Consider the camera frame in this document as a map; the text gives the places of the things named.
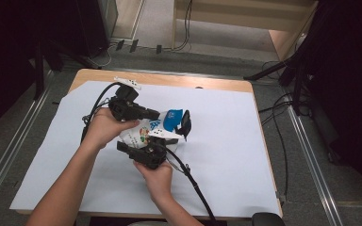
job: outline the power cord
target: power cord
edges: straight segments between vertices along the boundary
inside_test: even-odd
[[[190,14],[191,13],[192,13],[192,0],[189,1],[187,11],[186,11],[186,14],[185,14],[185,18],[184,18],[185,38],[184,38],[183,43],[181,45],[179,45],[178,47],[175,47],[174,49],[172,49],[172,48],[163,48],[164,50],[169,50],[170,49],[171,52],[181,51],[187,45],[187,43],[189,41],[189,24],[190,24]]]
[[[264,66],[266,66],[266,64],[269,64],[269,63],[279,63],[279,61],[267,61],[265,62],[263,65],[261,65],[261,71],[263,72],[264,71]],[[281,76],[280,73],[277,71],[277,74],[278,74],[278,77],[275,78],[275,77],[271,77],[269,74],[267,74],[266,76],[270,79],[273,79],[273,80],[276,80],[276,79],[279,79],[279,77]]]
[[[284,95],[282,95],[281,97],[279,97],[275,103],[273,104],[272,107],[268,107],[268,108],[265,108],[265,109],[261,109],[258,111],[259,114],[261,113],[264,113],[264,112],[267,112],[267,111],[271,111],[271,114],[269,117],[267,117],[265,120],[263,120],[261,122],[262,126],[265,125],[266,123],[268,123],[270,120],[273,120],[274,121],[274,124],[275,124],[275,128],[277,130],[277,133],[278,133],[278,136],[280,137],[280,141],[281,141],[281,146],[282,146],[282,149],[283,149],[283,154],[284,154],[284,161],[285,161],[285,190],[284,190],[284,197],[285,197],[285,202],[288,201],[288,180],[289,180],[289,172],[288,172],[288,153],[287,153],[287,149],[285,148],[285,143],[284,143],[284,139],[281,135],[281,132],[280,132],[280,128],[279,128],[279,125],[278,125],[278,122],[276,120],[276,117],[283,114],[287,109],[288,107],[290,107],[291,105],[293,105],[293,101],[286,101],[286,102],[282,102],[282,103],[278,103],[280,102],[284,97],[288,96],[288,95],[291,95],[292,93],[289,92],[289,93],[286,93]],[[306,106],[308,107],[308,102],[307,101],[300,101],[299,100],[299,106],[303,105],[303,106]],[[283,110],[280,112],[280,113],[275,113],[277,109],[280,109],[280,108],[283,108]],[[300,114],[302,116],[311,116],[310,112],[311,112],[311,109],[308,107],[308,112],[307,114],[303,114],[302,112],[300,112]]]
[[[103,91],[102,93],[99,95],[98,99],[96,100],[95,104],[93,105],[93,108],[92,110],[90,111],[90,114],[88,116],[85,116],[83,117],[83,121],[85,123],[85,127],[83,129],[83,132],[82,132],[82,137],[81,137],[81,141],[84,139],[85,135],[87,134],[88,132],[88,128],[91,124],[91,120],[92,120],[92,117],[93,115],[95,114],[96,110],[101,107],[102,105],[105,105],[107,104],[107,101],[103,101],[101,103],[101,99],[102,97],[105,95],[105,93],[110,89],[112,88],[113,86],[115,85],[121,85],[121,83],[118,83],[118,82],[115,82],[115,83],[112,83],[110,85],[108,85]],[[213,215],[213,212],[211,211],[204,195],[202,194],[202,191],[200,190],[198,184],[195,182],[195,180],[193,179],[192,175],[190,174],[190,169],[188,167],[188,165],[184,165],[184,163],[181,161],[181,159],[175,155],[175,153],[173,153],[170,149],[168,149],[167,147],[164,147],[164,146],[160,146],[161,148],[163,148],[164,150],[166,150],[167,153],[171,154],[175,160],[178,162],[179,166],[181,167],[181,170],[177,167],[175,167],[176,170],[179,170],[181,171],[182,173],[184,173],[188,179],[190,180],[190,182],[192,183],[192,186],[193,188],[195,189],[196,193],[198,194],[199,198],[201,199],[202,203],[204,204],[208,214],[209,214],[209,217],[210,217],[210,220],[211,220],[211,223],[213,224],[213,226],[217,226],[217,221]]]
[[[108,60],[107,63],[105,63],[105,64],[98,64],[98,63],[96,63],[95,61],[93,61],[93,60],[92,60],[91,58],[89,58],[89,57],[88,57],[88,60],[89,60],[91,63],[93,63],[94,65],[98,66],[98,67],[106,67],[109,63],[111,63],[111,54],[110,54],[109,50],[110,50],[111,48],[113,48],[114,46],[116,46],[116,45],[117,45],[117,43],[115,43],[115,44],[113,44],[113,45],[110,45],[110,46],[107,48],[107,54],[108,54],[108,57],[109,57],[109,60]]]

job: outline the tabletop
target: tabletop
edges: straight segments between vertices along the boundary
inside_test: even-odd
[[[142,84],[135,100],[140,105],[152,109],[176,106],[190,111],[192,130],[176,154],[190,165],[191,174],[217,219],[249,218],[256,212],[282,216],[249,82],[175,73],[98,70],[80,70],[76,75],[11,209],[23,214],[32,211],[79,145],[78,132],[83,127],[80,119],[91,111],[97,95],[109,84],[107,81],[114,82],[116,76]],[[130,161],[111,143],[99,153],[80,213],[162,218]],[[178,171],[173,174],[172,193],[192,215],[207,218],[190,182]]]

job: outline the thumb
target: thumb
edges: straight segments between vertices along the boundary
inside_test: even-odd
[[[138,120],[135,120],[135,121],[121,121],[119,127],[123,131],[123,130],[134,128],[135,126],[137,126],[139,124],[140,124],[140,121],[138,121]]]
[[[142,176],[144,176],[146,168],[141,164],[138,163],[137,161],[133,161],[135,168],[137,168],[137,170],[142,174]]]

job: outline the metal rail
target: metal rail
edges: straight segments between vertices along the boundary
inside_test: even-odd
[[[287,101],[292,101],[289,96],[287,96],[286,99]],[[336,202],[334,201],[331,191],[322,175],[321,168],[317,162],[316,155],[313,152],[309,138],[307,137],[307,134],[304,130],[301,118],[295,114],[295,111],[291,106],[288,108],[288,113],[290,115],[290,119],[292,120],[296,134],[298,135],[298,139],[301,143],[304,157],[313,177],[314,184],[316,185],[317,191],[320,195],[321,203],[325,214],[328,217],[328,221],[330,222],[331,226],[343,226],[342,220],[337,210]]]
[[[37,118],[45,100],[48,96],[52,81],[54,80],[54,75],[52,71],[49,71],[47,74],[47,86],[46,89],[43,91],[41,97],[34,101],[32,105],[29,107],[22,123],[20,124],[19,128],[17,129],[16,133],[14,134],[10,144],[6,148],[5,152],[3,153],[0,159],[0,185],[5,179],[5,176],[10,169],[13,160],[15,159],[17,153],[19,152],[20,148],[23,145],[25,137],[28,134],[34,120]]]

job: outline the blue object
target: blue object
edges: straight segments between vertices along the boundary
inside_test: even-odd
[[[164,118],[163,128],[172,132],[174,128],[181,122],[183,110],[169,110]]]

